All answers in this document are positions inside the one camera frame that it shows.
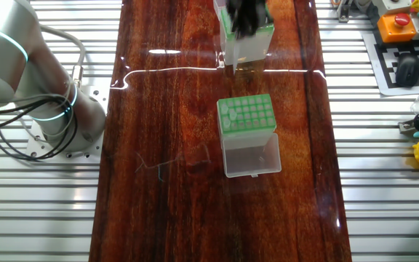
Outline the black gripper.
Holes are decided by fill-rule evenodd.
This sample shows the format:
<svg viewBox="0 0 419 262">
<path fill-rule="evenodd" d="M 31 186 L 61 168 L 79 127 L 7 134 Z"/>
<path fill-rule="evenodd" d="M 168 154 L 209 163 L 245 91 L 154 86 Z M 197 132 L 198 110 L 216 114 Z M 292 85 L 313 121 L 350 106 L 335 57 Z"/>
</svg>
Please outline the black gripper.
<svg viewBox="0 0 419 262">
<path fill-rule="evenodd" d="M 236 39 L 253 36 L 272 25 L 266 0 L 226 0 L 226 9 Z"/>
</svg>

